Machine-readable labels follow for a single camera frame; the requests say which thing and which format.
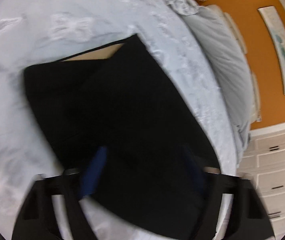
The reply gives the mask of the framed wall painting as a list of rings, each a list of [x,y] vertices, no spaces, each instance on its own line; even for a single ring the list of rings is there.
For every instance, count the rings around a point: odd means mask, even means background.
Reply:
[[[274,43],[278,56],[285,95],[285,26],[275,6],[258,9]]]

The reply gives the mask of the white wardrobe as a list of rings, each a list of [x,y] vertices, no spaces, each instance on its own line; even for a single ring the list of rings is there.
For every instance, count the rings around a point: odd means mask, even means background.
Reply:
[[[285,236],[285,123],[255,129],[238,168],[260,192],[276,239]]]

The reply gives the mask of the grey duvet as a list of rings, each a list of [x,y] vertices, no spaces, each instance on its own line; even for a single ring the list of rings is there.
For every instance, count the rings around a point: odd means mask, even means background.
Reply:
[[[164,0],[198,40],[221,87],[239,156],[249,141],[253,85],[240,46],[221,17],[193,0]]]

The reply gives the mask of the bed with butterfly sheet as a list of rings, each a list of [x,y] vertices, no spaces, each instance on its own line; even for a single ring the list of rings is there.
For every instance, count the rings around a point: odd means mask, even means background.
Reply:
[[[221,89],[182,19],[163,0],[0,0],[0,233],[10,239],[37,174],[60,168],[23,95],[21,71],[138,34],[170,75],[217,152],[223,173],[238,156]]]

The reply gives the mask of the black pants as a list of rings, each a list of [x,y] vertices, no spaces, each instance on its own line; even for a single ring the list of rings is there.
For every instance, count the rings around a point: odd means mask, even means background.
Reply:
[[[205,167],[216,153],[179,91],[137,35],[107,59],[56,61],[23,71],[25,95],[80,194],[173,239],[212,239],[219,203]]]

